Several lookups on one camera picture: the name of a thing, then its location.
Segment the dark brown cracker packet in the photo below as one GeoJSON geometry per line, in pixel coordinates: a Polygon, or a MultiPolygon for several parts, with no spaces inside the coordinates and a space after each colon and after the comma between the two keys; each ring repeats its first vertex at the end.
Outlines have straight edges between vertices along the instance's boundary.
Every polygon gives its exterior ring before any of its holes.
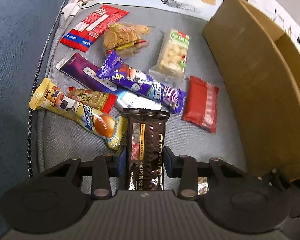
{"type": "Polygon", "coordinates": [[[163,146],[170,113],[144,108],[125,108],[128,120],[125,189],[164,190],[163,146]]]}

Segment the blue sofa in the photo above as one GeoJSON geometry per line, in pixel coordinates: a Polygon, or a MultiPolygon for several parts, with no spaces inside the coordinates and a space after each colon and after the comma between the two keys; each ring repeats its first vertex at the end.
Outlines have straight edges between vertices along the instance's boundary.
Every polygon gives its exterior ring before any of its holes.
{"type": "MultiPolygon", "coordinates": [[[[28,177],[28,103],[64,1],[0,0],[0,197],[28,177]]],[[[0,237],[7,229],[0,214],[0,237]]]]}

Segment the orange red peanut bar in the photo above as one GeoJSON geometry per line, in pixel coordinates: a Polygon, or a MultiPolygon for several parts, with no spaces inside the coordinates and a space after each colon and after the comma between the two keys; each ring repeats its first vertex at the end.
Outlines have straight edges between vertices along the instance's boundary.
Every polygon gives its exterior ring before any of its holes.
{"type": "Polygon", "coordinates": [[[68,97],[106,114],[110,113],[117,100],[117,96],[112,93],[79,89],[76,87],[68,88],[68,97]]]}

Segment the clear bag of biscuits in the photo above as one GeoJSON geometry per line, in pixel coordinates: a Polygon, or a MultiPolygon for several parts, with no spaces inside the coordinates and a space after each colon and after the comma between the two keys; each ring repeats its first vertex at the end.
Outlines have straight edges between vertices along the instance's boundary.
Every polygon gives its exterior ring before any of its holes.
{"type": "Polygon", "coordinates": [[[113,51],[127,59],[138,54],[148,46],[145,36],[150,33],[150,27],[143,24],[112,23],[107,26],[103,35],[103,50],[105,57],[113,51]]]}

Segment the open cardboard box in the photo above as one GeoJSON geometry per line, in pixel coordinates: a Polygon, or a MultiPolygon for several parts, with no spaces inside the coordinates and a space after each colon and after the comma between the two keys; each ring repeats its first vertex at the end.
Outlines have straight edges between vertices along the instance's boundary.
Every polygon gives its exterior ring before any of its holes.
{"type": "Polygon", "coordinates": [[[300,179],[300,53],[246,0],[223,0],[203,28],[238,124],[248,171],[300,179]]]}

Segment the green label nougat packet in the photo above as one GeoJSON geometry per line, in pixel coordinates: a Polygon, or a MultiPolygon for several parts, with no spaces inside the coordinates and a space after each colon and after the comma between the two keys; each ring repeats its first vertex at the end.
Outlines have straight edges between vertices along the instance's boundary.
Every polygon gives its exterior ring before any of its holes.
{"type": "Polygon", "coordinates": [[[176,29],[164,35],[157,63],[149,75],[157,81],[180,88],[187,68],[190,36],[176,29]]]}

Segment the red and blue snack packet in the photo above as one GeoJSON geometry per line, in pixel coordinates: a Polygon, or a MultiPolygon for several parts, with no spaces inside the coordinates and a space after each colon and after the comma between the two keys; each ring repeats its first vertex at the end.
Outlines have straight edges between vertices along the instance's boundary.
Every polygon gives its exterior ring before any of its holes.
{"type": "Polygon", "coordinates": [[[103,35],[109,24],[128,14],[128,11],[104,4],[65,34],[60,42],[85,53],[103,35]]]}

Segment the yellow cartoon bread packet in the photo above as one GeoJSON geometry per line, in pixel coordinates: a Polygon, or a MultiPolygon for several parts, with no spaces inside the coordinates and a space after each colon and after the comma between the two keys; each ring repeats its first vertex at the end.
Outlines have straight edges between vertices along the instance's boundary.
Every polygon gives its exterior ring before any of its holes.
{"type": "Polygon", "coordinates": [[[123,116],[113,117],[93,107],[67,97],[50,79],[43,79],[29,102],[30,109],[40,108],[77,122],[81,127],[105,140],[109,148],[117,150],[127,130],[123,116]]]}

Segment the grey deer print sofa cover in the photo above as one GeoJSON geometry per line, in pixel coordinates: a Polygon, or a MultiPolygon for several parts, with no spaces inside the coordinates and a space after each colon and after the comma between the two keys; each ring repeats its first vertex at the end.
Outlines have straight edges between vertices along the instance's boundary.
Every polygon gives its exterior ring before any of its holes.
{"type": "Polygon", "coordinates": [[[245,0],[72,0],[30,107],[40,171],[115,152],[123,110],[151,109],[176,154],[300,179],[300,53],[245,0]]]}

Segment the purple cartoon snack bar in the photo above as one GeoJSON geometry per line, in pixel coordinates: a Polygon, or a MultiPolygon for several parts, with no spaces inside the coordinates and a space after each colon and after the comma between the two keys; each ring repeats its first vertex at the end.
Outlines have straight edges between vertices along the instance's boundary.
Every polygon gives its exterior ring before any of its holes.
{"type": "Polygon", "coordinates": [[[108,55],[96,75],[100,79],[110,80],[140,96],[164,104],[171,113],[182,112],[186,92],[157,81],[141,70],[124,63],[115,51],[108,55]]]}

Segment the purple and white flat packet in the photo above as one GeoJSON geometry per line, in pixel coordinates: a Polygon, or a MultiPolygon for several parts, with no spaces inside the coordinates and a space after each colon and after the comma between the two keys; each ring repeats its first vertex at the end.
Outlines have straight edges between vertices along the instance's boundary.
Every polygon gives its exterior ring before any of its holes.
{"type": "Polygon", "coordinates": [[[96,74],[99,68],[78,52],[66,55],[56,64],[56,68],[90,90],[115,94],[117,100],[114,106],[120,111],[124,108],[161,109],[158,102],[138,96],[110,80],[98,78],[96,74]]]}

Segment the plain red snack packet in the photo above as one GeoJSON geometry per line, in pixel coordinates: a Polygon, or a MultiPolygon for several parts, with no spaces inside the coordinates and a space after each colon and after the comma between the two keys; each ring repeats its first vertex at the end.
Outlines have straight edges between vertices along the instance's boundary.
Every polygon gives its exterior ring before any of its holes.
{"type": "Polygon", "coordinates": [[[187,102],[182,119],[209,133],[216,133],[218,92],[219,87],[198,77],[190,76],[187,102]]]}

